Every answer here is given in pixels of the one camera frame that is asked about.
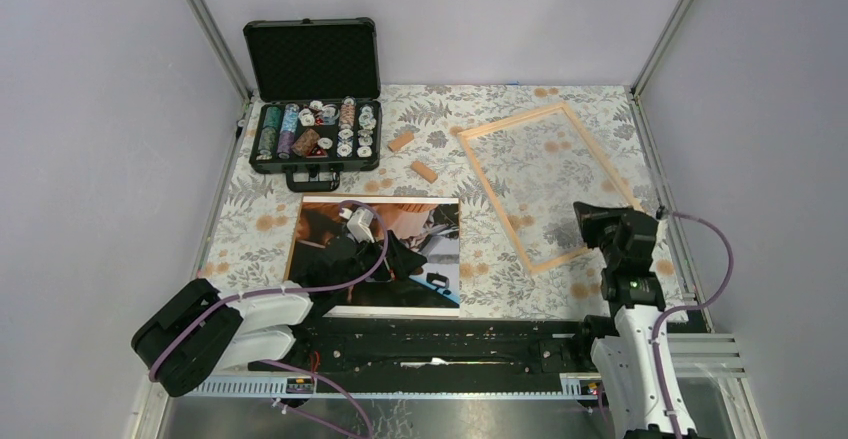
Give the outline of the photo print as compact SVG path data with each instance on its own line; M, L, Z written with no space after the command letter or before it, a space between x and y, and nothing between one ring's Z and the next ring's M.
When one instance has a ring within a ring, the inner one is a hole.
M286 283L308 289L315 318L456 317L459 201L307 195Z

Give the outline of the light wooden picture frame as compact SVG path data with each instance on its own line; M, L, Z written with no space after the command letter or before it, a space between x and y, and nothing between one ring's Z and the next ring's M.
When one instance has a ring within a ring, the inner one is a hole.
M465 130L458 139L530 274L586 253L575 202L642 207L606 151L565 102Z

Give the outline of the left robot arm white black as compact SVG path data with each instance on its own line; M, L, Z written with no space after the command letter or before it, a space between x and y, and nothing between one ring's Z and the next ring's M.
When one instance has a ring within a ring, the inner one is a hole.
M130 345L172 397L217 371L265 359L296 370L309 360L311 346L294 327L354 301L419 307L434 296L417 280L426 262L394 232L377 242L342 236L322 248L298 245L283 285L225 293L194 279L135 332Z

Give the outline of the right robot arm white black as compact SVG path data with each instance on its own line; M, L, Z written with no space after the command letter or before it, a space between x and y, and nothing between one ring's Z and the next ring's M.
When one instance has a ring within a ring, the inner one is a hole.
M617 438L696 438L699 433L671 362L669 308L652 269L659 222L633 207L573 204L580 236L603 256L607 318L588 316L573 345L575 361L598 371L596 392Z

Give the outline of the wooden block near photo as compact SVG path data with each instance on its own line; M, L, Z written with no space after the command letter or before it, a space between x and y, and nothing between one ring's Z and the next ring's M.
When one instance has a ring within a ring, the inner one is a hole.
M413 172L430 184L433 184L438 179L438 174L420 161L413 161L410 164L410 168Z

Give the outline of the floral patterned table mat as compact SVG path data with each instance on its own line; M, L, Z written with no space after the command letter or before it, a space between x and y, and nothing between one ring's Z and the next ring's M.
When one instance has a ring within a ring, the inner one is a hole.
M608 315L601 295L601 253L587 250L563 265L528 273L458 139L465 130L559 102L570 105L606 151L640 209L655 211L658 196L620 86L386 86L380 163L372 171L342 174L339 192L458 199L462 318L578 320ZM415 139L391 152L388 143L407 131ZM438 179L433 184L422 179L411 170L413 161L429 166Z

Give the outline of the wooden block near case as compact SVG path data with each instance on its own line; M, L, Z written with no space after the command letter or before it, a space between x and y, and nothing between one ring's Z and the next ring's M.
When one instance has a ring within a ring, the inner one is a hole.
M388 143L388 149L393 152L399 152L404 147L406 147L410 142L415 139L415 135L412 132L405 132L397 136L395 139Z

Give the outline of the black poker chip case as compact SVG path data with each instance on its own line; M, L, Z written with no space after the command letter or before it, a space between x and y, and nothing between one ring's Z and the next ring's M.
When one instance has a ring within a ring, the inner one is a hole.
M295 193L336 190L380 163L377 30L367 17L252 21L243 28L263 106L249 163Z

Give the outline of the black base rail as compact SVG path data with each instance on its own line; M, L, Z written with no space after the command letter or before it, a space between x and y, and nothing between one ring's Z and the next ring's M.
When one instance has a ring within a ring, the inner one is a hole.
M294 329L281 361L310 372L361 376L373 370L448 369L467 379L493 371L539 376L593 370L590 349L619 332L610 317L574 320L334 318Z

